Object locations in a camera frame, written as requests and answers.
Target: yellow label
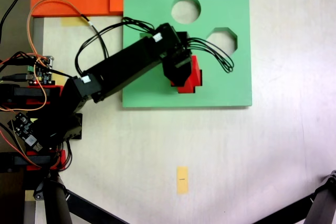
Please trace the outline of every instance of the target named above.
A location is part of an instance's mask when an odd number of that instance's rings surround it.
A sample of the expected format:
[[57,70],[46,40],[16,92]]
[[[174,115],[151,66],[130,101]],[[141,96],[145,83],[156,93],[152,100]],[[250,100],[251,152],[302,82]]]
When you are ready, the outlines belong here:
[[188,193],[188,167],[177,167],[177,194]]
[[62,26],[88,26],[88,22],[83,17],[64,17],[61,18]]

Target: white table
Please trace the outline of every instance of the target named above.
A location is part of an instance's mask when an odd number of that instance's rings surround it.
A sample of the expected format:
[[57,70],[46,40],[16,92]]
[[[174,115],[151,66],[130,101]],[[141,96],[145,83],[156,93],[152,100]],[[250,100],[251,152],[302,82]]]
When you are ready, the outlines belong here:
[[[336,0],[250,0],[248,109],[126,110],[120,93],[88,102],[65,185],[132,224],[249,224],[311,193],[336,168],[335,11]],[[92,18],[99,29],[119,20]],[[43,54],[76,75],[92,31],[44,21]],[[104,39],[121,50],[121,29]],[[96,42],[80,65],[100,60]],[[188,194],[176,193],[177,166],[188,167]]]

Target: octagonal hole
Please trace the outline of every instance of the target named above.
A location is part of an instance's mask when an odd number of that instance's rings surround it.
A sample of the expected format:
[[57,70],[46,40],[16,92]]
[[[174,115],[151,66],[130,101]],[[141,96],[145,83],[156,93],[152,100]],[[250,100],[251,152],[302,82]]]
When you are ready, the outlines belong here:
[[238,48],[237,35],[227,27],[219,27],[212,30],[207,41],[215,44],[221,50],[231,56]]
[[181,24],[195,22],[201,14],[201,5],[198,0],[175,0],[172,8],[174,20]]

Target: green board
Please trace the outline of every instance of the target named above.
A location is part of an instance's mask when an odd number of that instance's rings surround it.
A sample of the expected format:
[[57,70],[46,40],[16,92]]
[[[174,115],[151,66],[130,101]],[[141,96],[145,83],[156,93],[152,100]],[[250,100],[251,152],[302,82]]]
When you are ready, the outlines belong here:
[[[159,65],[123,89],[123,107],[251,106],[249,0],[198,0],[201,13],[191,24],[180,24],[171,15],[178,0],[124,0],[124,16],[147,21],[155,27],[170,23],[176,31],[206,39],[213,31],[229,28],[237,36],[232,54],[234,71],[226,73],[218,61],[201,51],[197,55],[203,85],[196,93],[179,94]],[[139,40],[140,32],[124,27],[123,46]]]

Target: black wire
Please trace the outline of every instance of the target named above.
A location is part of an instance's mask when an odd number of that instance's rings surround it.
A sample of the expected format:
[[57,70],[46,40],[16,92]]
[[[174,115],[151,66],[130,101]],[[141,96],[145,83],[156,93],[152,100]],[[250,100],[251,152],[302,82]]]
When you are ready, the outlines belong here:
[[89,45],[91,44],[93,41],[95,41],[99,36],[107,33],[108,31],[112,30],[112,29],[115,29],[117,27],[120,27],[120,26],[123,26],[123,25],[126,25],[134,30],[138,30],[138,31],[141,31],[143,33],[150,33],[152,35],[154,35],[155,33],[155,29],[154,29],[154,26],[148,22],[143,22],[143,21],[140,21],[140,20],[136,20],[136,19],[132,19],[132,18],[129,18],[129,17],[124,17],[122,18],[122,22],[120,23],[117,23],[117,24],[114,24],[114,25],[111,25],[111,26],[108,26],[106,28],[104,28],[103,30],[101,30],[100,32],[98,32],[96,35],[90,37],[89,39],[87,39],[82,45],[81,47],[79,48],[77,54],[76,54],[76,57],[75,57],[75,68],[78,72],[78,74],[80,76],[82,76],[83,74],[83,71],[80,69],[79,67],[79,63],[78,63],[78,59],[79,59],[79,55],[80,53]]
[[[225,72],[230,73],[233,71],[234,62],[232,61],[231,57],[222,49],[220,49],[215,44],[201,38],[189,38],[188,40],[188,49],[190,50],[200,50],[205,51],[209,54],[215,56],[221,67],[224,69]],[[211,46],[215,47],[217,50],[222,52],[226,57],[224,58],[218,51],[216,51]]]
[[13,7],[17,3],[17,1],[18,0],[13,1],[13,3],[10,5],[10,7],[8,8],[8,10],[6,11],[6,13],[4,14],[4,16],[1,19],[1,22],[0,22],[0,44],[1,44],[1,37],[2,37],[2,26],[4,25],[5,19],[7,18],[8,14],[11,12],[11,10],[13,9]]
[[[87,21],[89,22],[90,20],[88,19],[87,16],[85,16],[84,14],[81,14],[81,16]],[[105,45],[105,42],[104,40],[102,39],[102,37],[99,35],[97,29],[94,27],[94,25],[91,25],[92,29],[94,30],[94,32],[98,35],[98,38],[99,38],[99,41],[100,41],[100,45],[101,45],[101,48],[103,49],[103,53],[104,53],[104,59],[107,59],[108,56],[109,56],[109,52],[107,50],[107,47]]]
[[72,163],[72,151],[71,151],[71,146],[70,146],[70,143],[69,143],[68,140],[66,141],[66,144],[67,144],[67,147],[68,147],[68,156],[67,156],[67,159],[66,159],[66,161],[64,163],[64,166],[63,166],[64,168],[61,168],[59,170],[60,172],[63,172],[66,169],[68,169],[70,167],[71,163]]
[[9,134],[9,136],[11,137],[11,139],[14,141],[14,143],[16,144],[16,147],[18,148],[18,149],[20,149],[20,147],[19,147],[19,143],[16,141],[16,138],[15,138],[15,136],[12,134],[12,132],[7,128],[7,127],[5,127],[2,123],[0,123],[0,126],[1,126],[1,128],[3,128],[8,134]]
[[[26,61],[24,62],[18,62],[16,61],[17,59],[19,59],[20,57],[23,57],[23,58],[26,58]],[[26,53],[24,52],[17,52],[15,53],[12,57],[10,57],[10,59],[8,61],[6,61],[2,67],[0,67],[0,72],[2,72],[4,70],[5,67],[7,67],[8,65],[16,65],[16,66],[22,66],[22,65],[28,65],[28,66],[34,66],[36,65],[38,68],[40,68],[41,70],[44,70],[45,72],[51,72],[51,73],[56,73],[56,74],[59,74],[61,76],[65,76],[65,77],[68,77],[68,78],[71,78],[72,76],[66,74],[66,73],[62,73],[62,72],[59,72],[55,69],[50,69],[50,68],[47,68],[47,67],[44,67],[42,66],[40,63],[38,63],[36,61],[35,58],[32,58],[30,57],[29,55],[27,55]]]

